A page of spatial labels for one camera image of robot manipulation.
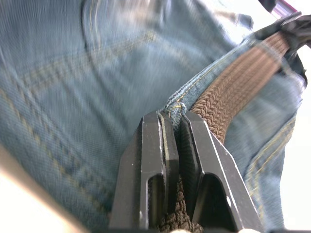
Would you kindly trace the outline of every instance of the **blue denim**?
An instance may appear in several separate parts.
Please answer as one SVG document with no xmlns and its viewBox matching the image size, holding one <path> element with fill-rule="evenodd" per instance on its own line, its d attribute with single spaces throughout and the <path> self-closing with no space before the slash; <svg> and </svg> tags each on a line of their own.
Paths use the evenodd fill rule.
<svg viewBox="0 0 311 233">
<path fill-rule="evenodd" d="M 189 108 L 253 43 L 235 48 L 195 0 L 2 1 L 0 143 L 86 227 L 102 231 L 119 159 L 141 117 L 168 110 L 177 95 Z M 225 141 L 267 229 L 280 226 L 269 222 L 280 208 L 268 206 L 278 190 L 256 187 L 269 182 L 274 163 L 256 172 L 282 145 L 282 127 L 299 106 L 294 76 L 277 74 L 234 118 Z M 185 84 L 191 91 L 178 91 Z M 274 166 L 282 157 L 273 156 Z M 269 184 L 278 185 L 278 170 Z"/>
</svg>

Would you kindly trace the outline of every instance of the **pocket stitching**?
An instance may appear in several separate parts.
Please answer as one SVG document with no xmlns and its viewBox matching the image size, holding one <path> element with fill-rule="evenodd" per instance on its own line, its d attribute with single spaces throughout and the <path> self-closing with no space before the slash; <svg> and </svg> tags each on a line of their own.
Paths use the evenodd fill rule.
<svg viewBox="0 0 311 233">
<path fill-rule="evenodd" d="M 152 41 L 155 37 L 153 36 L 152 38 L 149 36 L 144 36 L 143 38 L 136 40 L 135 42 L 133 42 L 132 44 L 127 45 L 126 47 L 122 48 L 122 49 L 118 49 L 116 52 L 108 52 L 111 49 L 107 49 L 106 50 L 106 56 L 104 57 L 100 57 L 99 59 L 96 60 L 96 64 L 100 65 L 106 61 L 111 61 L 111 59 L 113 57 L 118 57 L 121 56 L 123 53 L 129 53 L 131 52 L 136 46 L 144 43 L 144 42 L 148 42 L 148 41 Z M 76 69 L 76 68 L 84 68 L 84 67 L 88 67 L 89 65 L 89 60 L 87 60 L 87 64 L 82 64 L 82 65 L 74 65 L 72 66 L 71 69 Z M 62 72 L 60 75 L 63 74 L 67 74 L 70 72 L 69 68 L 65 68 L 64 72 Z M 53 84 L 56 80 L 64 80 L 64 77 L 60 77 L 59 74 L 56 75 L 52 75 L 49 79 L 44 79 L 43 81 L 31 86 L 30 91 L 33 95 L 35 95 L 36 92 L 40 91 L 42 88 L 47 88 L 48 86 L 50 86 L 51 84 Z"/>
<path fill-rule="evenodd" d="M 72 59 L 74 61 L 85 61 L 87 60 L 89 57 L 92 57 L 92 56 L 98 56 L 99 53 L 101 52 L 104 52 L 105 50 L 109 51 L 109 50 L 113 50 L 115 48 L 119 48 L 119 47 L 122 47 L 122 49 L 128 49 L 129 47 L 133 47 L 133 45 L 136 45 L 136 44 L 141 44 L 143 42 L 148 42 L 148 41 L 153 41 L 155 39 L 155 34 L 153 31 L 148 31 L 146 33 L 144 33 L 143 35 L 139 35 L 139 36 L 136 36 L 135 39 L 127 39 L 127 40 L 124 40 L 124 41 L 121 41 L 121 42 L 118 42 L 116 44 L 113 44 L 109 47 L 105 47 L 105 46 L 102 46 L 102 47 L 98 47 L 90 52 L 87 52 L 87 54 L 83 53 L 82 55 L 79 54 L 77 56 L 74 56 Z M 53 67 L 54 66 L 57 66 L 59 64 L 64 64 L 65 61 L 68 59 L 69 57 L 62 57 L 61 59 L 55 61 L 55 62 L 51 62 L 49 64 L 45 64 L 43 66 L 40 66 L 30 72 L 27 72 L 26 74 L 24 74 L 22 76 L 22 79 L 23 79 L 23 83 L 25 86 L 32 86 L 32 83 L 36 80 L 40 80 L 40 76 L 41 76 L 41 73 L 43 71 L 53 71 Z"/>
<path fill-rule="evenodd" d="M 273 145 L 274 142 L 276 142 L 279 138 L 281 138 L 283 133 L 285 131 L 287 131 L 289 129 L 289 127 L 292 126 L 292 124 L 294 122 L 295 122 L 295 117 L 290 122 L 288 122 L 287 125 L 279 132 L 279 134 L 266 146 L 266 148 L 260 152 L 260 154 L 258 155 L 256 160 L 252 163 L 250 169 L 247 171 L 247 174 L 250 174 L 250 173 L 254 174 L 254 172 L 255 172 L 254 168 L 258 164 L 259 159 L 263 156 L 264 152 L 267 151 L 267 149 L 269 149 Z M 261 171 L 263 171 L 264 167 L 268 164 L 268 162 L 271 161 L 271 159 L 274 157 L 274 155 L 276 155 L 282 149 L 282 147 L 289 141 L 289 138 L 291 137 L 293 130 L 294 130 L 294 128 L 292 128 L 290 130 L 290 132 L 283 139 L 283 141 L 280 143 L 278 148 L 268 156 L 267 160 L 264 162 L 264 164 L 261 166 L 261 168 L 255 173 L 255 175 L 254 175 L 255 176 L 255 180 L 254 180 L 255 183 L 251 182 L 250 178 L 248 178 L 245 181 L 245 184 L 249 190 L 250 197 L 254 198 L 259 203 L 258 214 L 259 214 L 259 217 L 262 221 L 263 221 L 262 218 L 263 218 L 264 209 L 263 209 L 263 205 L 260 204 L 261 197 L 259 195 L 259 174 L 261 173 Z"/>
<path fill-rule="evenodd" d="M 253 44 L 254 44 L 254 41 L 247 41 L 246 42 L 246 44 L 245 45 L 250 45 L 250 46 L 252 46 Z M 217 66 L 217 65 L 221 65 L 227 58 L 230 58 L 231 56 L 233 56 L 235 54 L 235 51 L 232 51 L 232 53 L 231 54 L 229 54 L 228 56 L 223 56 L 223 57 L 221 57 L 220 59 L 220 61 L 218 62 L 218 63 L 214 63 L 214 65 L 212 66 L 212 67 L 210 67 L 209 68 L 209 70 L 205 73 L 205 74 L 203 74 L 197 81 L 195 81 L 195 83 L 193 83 L 187 90 L 186 90 L 186 92 L 180 97 L 180 98 L 178 98 L 177 99 L 177 103 L 179 103 L 180 101 L 181 101 L 181 99 L 182 98 L 184 98 L 184 96 L 194 87 L 194 85 L 196 85 L 202 78 L 204 78 L 206 75 L 208 75 L 211 71 L 212 71 L 212 69 L 214 69 L 215 68 L 215 66 Z"/>
<path fill-rule="evenodd" d="M 23 92 L 23 90 L 19 87 L 19 85 L 17 84 L 17 82 L 7 73 L 7 71 L 5 72 L 6 73 L 6 77 L 10 79 L 10 81 L 12 82 L 12 84 L 17 88 L 20 96 L 22 97 L 22 99 L 24 100 L 24 102 L 30 107 L 32 113 L 35 115 L 35 117 L 37 118 L 37 120 L 44 126 L 44 129 L 45 131 L 52 137 L 53 141 L 55 143 L 57 143 L 57 145 L 60 147 L 60 148 L 64 148 L 64 146 L 61 144 L 61 140 L 57 137 L 57 135 L 55 133 L 53 133 L 48 125 L 43 121 L 42 117 L 35 112 L 34 108 L 31 106 L 32 104 L 30 103 L 29 100 L 26 99 L 26 95 L 25 93 Z M 53 160 L 53 163 L 57 162 L 60 167 L 59 167 L 59 170 L 61 171 L 61 173 L 64 173 L 66 174 L 67 176 L 70 176 L 70 178 L 72 179 L 72 181 L 74 182 L 74 185 L 80 189 L 82 189 L 83 192 L 86 192 L 86 189 L 84 187 L 81 187 L 79 185 L 79 182 L 74 180 L 74 178 L 66 173 L 66 169 L 64 167 L 61 166 L 61 164 L 57 161 L 56 158 L 54 158 L 52 152 L 47 148 L 47 146 L 44 144 L 44 142 L 41 140 L 40 136 L 35 134 L 34 133 L 34 130 L 33 128 L 27 123 L 26 119 L 24 117 L 22 117 L 22 115 L 20 114 L 20 112 L 18 111 L 18 109 L 14 106 L 13 102 L 7 97 L 7 95 L 5 94 L 5 92 L 1 90 L 1 95 L 5 98 L 5 100 L 9 103 L 9 106 L 14 110 L 14 112 L 16 113 L 16 115 L 18 116 L 18 118 L 21 120 L 21 122 L 24 124 L 24 126 L 27 126 L 26 129 L 33 135 L 34 139 L 39 143 L 39 145 L 41 145 L 43 147 L 43 149 L 48 153 L 48 156 L 50 157 L 51 156 L 51 159 Z M 74 161 L 74 164 L 76 166 L 80 166 L 81 170 L 84 172 L 84 174 L 86 175 L 86 177 L 88 178 L 88 182 L 91 182 L 93 184 L 93 186 L 95 186 L 96 188 L 98 188 L 101 192 L 103 192 L 104 194 L 106 194 L 107 198 L 111 198 L 112 197 L 112 193 L 111 191 L 107 190 L 107 188 L 103 185 L 101 185 L 98 181 L 96 181 L 96 179 L 94 179 L 94 175 L 92 175 L 89 171 L 86 170 L 86 168 L 84 166 L 82 166 L 78 159 L 75 158 L 71 152 L 68 150 L 67 152 L 64 151 L 64 149 L 62 149 L 62 152 L 65 153 L 69 158 L 71 158 L 73 161 Z M 103 177 L 99 177 L 97 176 L 98 178 L 100 178 L 102 180 L 102 182 L 106 182 L 105 179 Z M 97 206 L 98 210 L 102 209 L 102 205 L 98 205 L 100 204 L 100 202 L 94 198 L 93 196 L 91 196 L 95 202 L 94 204 Z"/>
<path fill-rule="evenodd" d="M 26 130 L 33 136 L 33 138 L 35 139 L 35 141 L 43 148 L 43 150 L 47 153 L 47 156 L 52 160 L 54 166 L 61 172 L 61 174 L 63 174 L 64 176 L 67 177 L 67 179 L 75 186 L 77 187 L 81 193 L 89 200 L 91 201 L 91 203 L 94 204 L 94 206 L 96 207 L 97 210 L 99 210 L 100 212 L 103 212 L 105 214 L 107 214 L 107 210 L 105 208 L 105 206 L 103 204 L 100 204 L 100 202 L 93 197 L 91 194 L 89 194 L 85 188 L 81 187 L 79 185 L 79 182 L 77 182 L 73 176 L 71 176 L 70 174 L 68 174 L 66 172 L 66 169 L 54 158 L 54 156 L 52 155 L 52 152 L 47 148 L 47 146 L 42 142 L 42 140 L 40 139 L 40 136 L 37 135 L 33 128 L 27 123 L 26 119 L 22 116 L 22 114 L 19 112 L 19 110 L 15 107 L 15 105 L 13 104 L 13 102 L 8 98 L 8 96 L 5 94 L 5 92 L 0 88 L 0 94 L 1 96 L 4 98 L 4 100 L 7 102 L 7 104 L 10 106 L 10 108 L 15 112 L 15 114 L 17 115 L 17 117 L 19 118 L 20 122 L 24 125 L 24 127 L 26 128 Z"/>
</svg>

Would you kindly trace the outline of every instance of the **jeans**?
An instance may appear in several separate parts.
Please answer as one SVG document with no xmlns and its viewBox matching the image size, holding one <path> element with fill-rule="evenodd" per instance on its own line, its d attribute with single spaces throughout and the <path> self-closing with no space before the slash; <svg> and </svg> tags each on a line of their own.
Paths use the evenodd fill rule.
<svg viewBox="0 0 311 233">
<path fill-rule="evenodd" d="M 190 108 L 256 43 L 236 47 L 195 0 L 4 1 L 0 41 L 0 143 L 93 232 L 107 227 L 140 118 L 172 111 L 178 130 L 176 102 Z M 289 73 L 274 76 L 225 140 L 268 230 L 283 224 L 284 144 L 303 89 Z"/>
</svg>

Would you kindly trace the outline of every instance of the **woven elastic belt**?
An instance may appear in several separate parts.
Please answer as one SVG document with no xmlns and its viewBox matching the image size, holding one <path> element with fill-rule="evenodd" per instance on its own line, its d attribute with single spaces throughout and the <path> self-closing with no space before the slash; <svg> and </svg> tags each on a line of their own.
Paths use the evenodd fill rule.
<svg viewBox="0 0 311 233">
<path fill-rule="evenodd" d="M 206 89 L 191 111 L 203 118 L 213 134 L 224 143 L 232 118 L 269 82 L 280 68 L 281 57 L 289 49 L 281 32 L 257 44 L 229 65 Z M 194 233 L 203 228 L 186 213 L 183 185 L 178 183 L 175 213 L 163 218 L 161 232 L 185 229 Z"/>
</svg>

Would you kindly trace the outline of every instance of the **orange stitching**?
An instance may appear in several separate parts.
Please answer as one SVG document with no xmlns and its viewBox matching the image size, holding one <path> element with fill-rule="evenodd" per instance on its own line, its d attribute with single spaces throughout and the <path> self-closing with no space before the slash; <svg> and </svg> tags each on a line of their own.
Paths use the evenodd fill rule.
<svg viewBox="0 0 311 233">
<path fill-rule="evenodd" d="M 197 81 L 195 81 L 195 83 L 192 84 L 191 87 L 189 87 L 189 88 L 187 89 L 187 91 L 186 91 L 176 102 L 180 102 L 180 100 L 190 91 L 190 89 L 193 88 L 194 85 L 196 85 L 196 84 L 198 83 L 198 81 L 200 81 L 202 78 L 204 78 L 205 76 L 207 76 L 207 75 L 212 71 L 212 69 L 213 69 L 216 65 L 221 64 L 223 61 L 224 61 L 224 59 L 221 60 L 219 63 L 214 64 L 204 75 L 202 75 L 201 78 L 199 78 Z"/>
<path fill-rule="evenodd" d="M 106 187 L 104 187 L 102 184 L 98 183 L 92 176 L 92 174 L 90 174 L 86 168 L 84 166 L 81 166 L 79 164 L 79 162 L 77 161 L 77 159 L 71 154 L 71 152 L 69 151 L 65 151 L 65 148 L 61 145 L 61 141 L 60 139 L 56 136 L 56 134 L 51 131 L 48 127 L 48 125 L 42 120 L 42 117 L 34 110 L 34 108 L 31 106 L 31 103 L 27 100 L 24 92 L 21 90 L 21 88 L 18 86 L 18 84 L 16 83 L 15 80 L 13 80 L 13 78 L 6 72 L 7 77 L 10 78 L 10 81 L 12 82 L 12 84 L 16 87 L 16 89 L 18 90 L 20 96 L 22 97 L 22 99 L 25 101 L 25 103 L 30 107 L 32 113 L 35 115 L 36 119 L 44 126 L 44 129 L 51 135 L 51 137 L 53 138 L 53 140 L 60 146 L 60 148 L 62 148 L 62 152 L 66 155 L 68 155 L 70 158 L 72 158 L 73 162 L 75 165 L 80 166 L 81 171 L 84 172 L 84 174 L 89 177 L 89 181 L 91 183 L 94 183 L 94 186 L 97 187 L 98 189 L 101 189 L 103 191 L 103 193 L 107 194 L 107 197 L 112 197 L 112 193 L 106 189 Z M 101 181 L 103 182 L 105 179 L 101 176 L 98 176 Z"/>
<path fill-rule="evenodd" d="M 92 195 L 90 195 L 85 188 L 81 187 L 79 183 L 73 179 L 73 177 L 66 173 L 65 168 L 58 163 L 58 161 L 53 157 L 52 152 L 47 148 L 47 146 L 41 141 L 39 135 L 37 135 L 33 128 L 27 123 L 26 119 L 20 114 L 18 109 L 14 106 L 13 102 L 7 97 L 5 92 L 0 88 L 0 94 L 4 98 L 4 100 L 8 103 L 10 108 L 15 112 L 21 123 L 24 125 L 24 127 L 27 129 L 27 131 L 34 137 L 35 141 L 43 148 L 43 150 L 47 153 L 48 157 L 52 160 L 55 167 L 64 175 L 67 177 L 67 179 L 78 189 L 82 191 L 82 194 L 94 204 L 94 206 L 104 214 L 107 214 L 107 210 L 104 207 L 103 204 L 101 204 L 96 198 L 94 198 Z"/>
<path fill-rule="evenodd" d="M 106 56 L 99 57 L 96 60 L 96 62 L 98 64 L 100 64 L 101 62 L 104 62 L 106 59 L 111 59 L 113 56 L 120 56 L 124 52 L 130 52 L 132 49 L 135 48 L 135 46 L 138 46 L 139 44 L 144 43 L 144 42 L 153 41 L 154 39 L 155 39 L 155 36 L 151 32 L 148 32 L 148 33 L 144 34 L 141 38 L 138 38 L 137 40 L 135 40 L 133 42 L 129 42 L 125 47 L 117 48 L 116 51 L 113 51 L 114 48 L 107 49 Z M 74 70 L 74 69 L 77 69 L 77 68 L 84 68 L 84 67 L 87 67 L 88 65 L 89 65 L 88 63 L 86 63 L 86 64 L 79 63 L 79 65 L 72 66 L 72 69 Z M 53 66 L 51 65 L 49 68 L 47 68 L 47 70 L 53 71 Z M 70 69 L 64 69 L 64 70 L 62 70 L 62 72 L 60 72 L 60 74 L 53 75 L 49 79 L 45 79 L 45 80 L 43 80 L 43 81 L 41 81 L 39 83 L 36 83 L 35 85 L 33 85 L 31 87 L 32 94 L 35 94 L 35 92 L 37 92 L 41 88 L 48 87 L 50 84 L 55 82 L 55 80 L 57 78 L 59 78 L 60 75 L 65 75 L 65 74 L 67 74 L 69 72 L 70 72 Z M 38 73 L 35 74 L 34 76 L 30 76 L 30 78 L 33 77 L 32 78 L 32 80 L 33 80 L 33 79 L 36 78 L 36 76 L 38 76 Z"/>
<path fill-rule="evenodd" d="M 155 39 L 155 34 L 154 32 L 152 31 L 148 31 L 146 32 L 145 34 L 143 35 L 138 35 L 136 36 L 134 39 L 128 39 L 128 40 L 124 40 L 124 41 L 121 41 L 121 42 L 117 42 L 116 44 L 113 44 L 111 46 L 109 46 L 108 48 L 107 47 L 99 47 L 93 51 L 90 51 L 88 54 L 85 54 L 83 53 L 82 55 L 77 55 L 77 56 L 73 56 L 74 60 L 83 60 L 83 59 L 88 59 L 90 56 L 96 56 L 98 53 L 102 52 L 103 49 L 106 49 L 106 50 L 113 50 L 115 48 L 118 48 L 118 47 L 122 47 L 123 46 L 123 49 L 126 49 L 128 47 L 128 44 L 131 44 L 131 43 L 135 43 L 136 40 L 137 40 L 137 43 L 139 41 L 149 41 L 149 40 L 154 40 Z M 34 81 L 36 79 L 38 79 L 39 75 L 40 75 L 40 72 L 42 71 L 51 71 L 52 68 L 54 66 L 57 66 L 58 64 L 63 64 L 66 60 L 68 59 L 68 57 L 63 57 L 55 62 L 52 62 L 52 63 L 49 63 L 48 65 L 43 65 L 33 71 L 30 71 L 29 73 L 23 75 L 23 82 L 25 84 L 25 86 L 27 85 L 30 85 L 31 84 L 31 81 Z"/>
<path fill-rule="evenodd" d="M 287 134 L 287 136 L 284 138 L 284 140 L 281 142 L 281 144 L 278 146 L 278 148 L 269 156 L 269 158 L 267 159 L 267 161 L 262 165 L 262 167 L 260 168 L 260 170 L 264 167 L 265 164 L 267 164 L 267 162 L 269 160 L 271 160 L 271 158 L 277 154 L 280 149 L 289 141 L 290 137 L 292 136 L 292 133 L 293 133 L 293 128 L 291 129 L 291 131 Z M 253 194 L 255 194 L 257 196 L 257 201 L 258 203 L 261 203 L 261 196 L 259 194 L 259 189 L 260 189 L 260 186 L 259 186 L 259 171 L 257 171 L 257 173 L 255 174 L 255 189 L 253 190 L 253 193 L 250 194 L 250 196 L 252 197 Z M 259 214 L 259 217 L 261 218 L 261 220 L 263 221 L 263 215 L 264 215 L 264 208 L 263 208 L 263 205 L 259 205 L 258 207 L 258 214 Z"/>
<path fill-rule="evenodd" d="M 172 109 L 175 109 L 175 108 L 181 108 L 181 105 L 175 105 Z"/>
<path fill-rule="evenodd" d="M 260 152 L 260 154 L 257 156 L 257 159 L 256 159 L 254 162 L 252 162 L 252 166 L 251 166 L 250 169 L 247 171 L 247 173 L 251 172 L 251 171 L 255 168 L 255 163 L 257 163 L 258 159 L 260 159 L 261 156 L 263 155 L 263 153 L 264 153 L 266 150 L 268 150 L 268 149 L 272 146 L 272 144 L 273 144 L 274 142 L 276 142 L 276 141 L 283 135 L 282 133 L 283 133 L 284 131 L 286 131 L 286 130 L 290 127 L 290 125 L 295 121 L 295 119 L 296 119 L 296 118 L 294 117 L 290 122 L 288 122 L 287 125 L 284 126 L 284 128 L 278 133 L 278 135 L 277 135 L 272 141 L 269 142 L 269 144 L 266 146 L 266 148 L 265 148 L 262 152 Z"/>
</svg>

